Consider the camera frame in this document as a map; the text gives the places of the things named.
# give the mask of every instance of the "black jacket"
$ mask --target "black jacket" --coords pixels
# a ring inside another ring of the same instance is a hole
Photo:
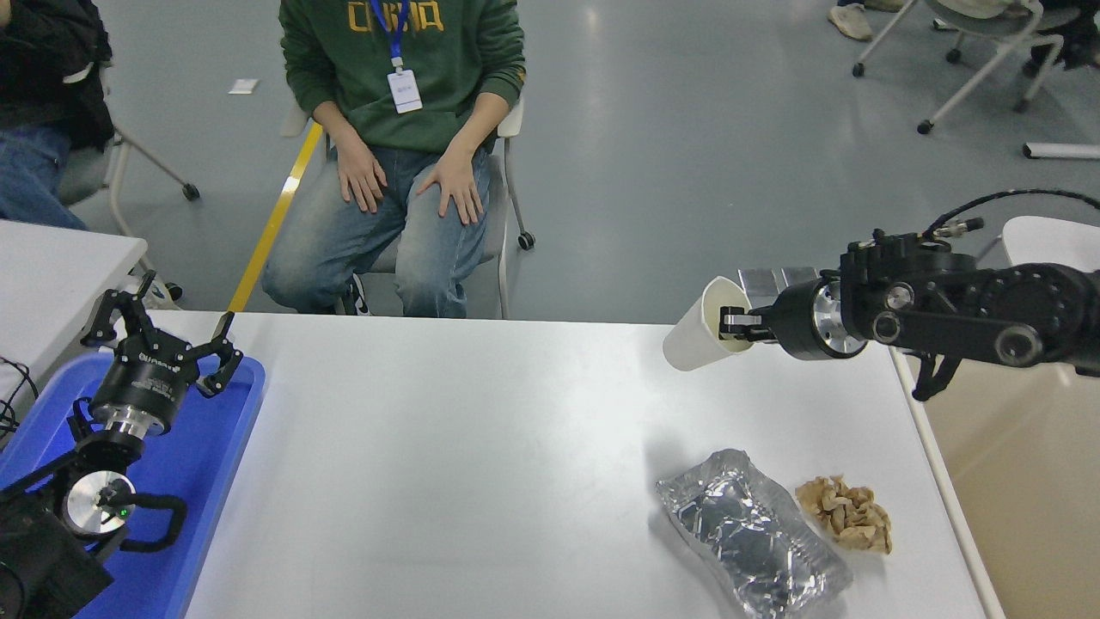
[[[114,134],[99,71],[111,59],[90,0],[12,0],[0,30],[0,128],[62,122],[73,147]]]

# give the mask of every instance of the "sleeve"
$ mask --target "sleeve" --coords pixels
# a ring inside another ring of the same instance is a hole
[[[46,71],[79,81],[98,59],[100,32],[98,19],[76,0],[12,0],[11,23],[0,40],[29,46]]]
[[[493,92],[514,106],[527,79],[524,31],[516,0],[488,0],[477,24],[482,58],[480,92]]]
[[[336,101],[336,67],[314,33],[301,0],[283,0],[278,20],[283,24],[286,82],[298,106],[312,113],[324,101]]]

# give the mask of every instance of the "green hoodie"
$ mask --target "green hoodie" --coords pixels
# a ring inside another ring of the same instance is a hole
[[[383,1],[388,30],[400,0]],[[409,2],[402,38],[424,109],[398,114],[387,75],[389,35],[371,0],[282,0],[286,80],[301,109],[334,101],[369,146],[442,153],[481,92],[512,106],[526,77],[516,0]]]

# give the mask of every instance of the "yellow tape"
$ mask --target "yellow tape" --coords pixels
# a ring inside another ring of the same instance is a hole
[[[309,158],[312,156],[314,150],[317,148],[317,141],[320,140],[322,131],[321,125],[315,122],[306,135],[306,141],[301,144],[301,150],[298,151],[298,158],[295,159],[294,167],[290,168],[290,174],[286,177],[286,181],[283,183],[283,191],[279,194],[278,200],[275,201],[275,208],[272,210],[271,217],[267,218],[264,233],[261,234],[256,247],[252,250],[252,257],[249,259],[249,265],[244,268],[244,275],[241,276],[241,281],[237,284],[237,291],[233,292],[233,299],[229,301],[230,312],[244,312],[244,306],[249,303],[252,289],[256,287],[256,280],[260,279],[260,270],[264,267],[264,262],[267,261],[267,254],[272,251],[272,244],[275,242],[275,236],[278,235],[279,228],[283,226],[283,220],[286,219],[287,211],[290,210],[290,200],[294,199],[294,195],[298,191],[298,184],[301,183],[301,176],[306,173],[306,166],[309,164]]]

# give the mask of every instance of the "blue lanyard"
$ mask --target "blue lanyard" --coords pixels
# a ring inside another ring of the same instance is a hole
[[[382,25],[382,31],[389,36],[389,57],[399,59],[402,57],[402,36],[405,34],[405,24],[408,23],[409,19],[409,0],[402,0],[402,11],[397,15],[397,32],[389,32],[386,19],[382,16],[382,2],[380,0],[371,0],[371,7],[374,9],[374,16],[378,20],[378,24]]]

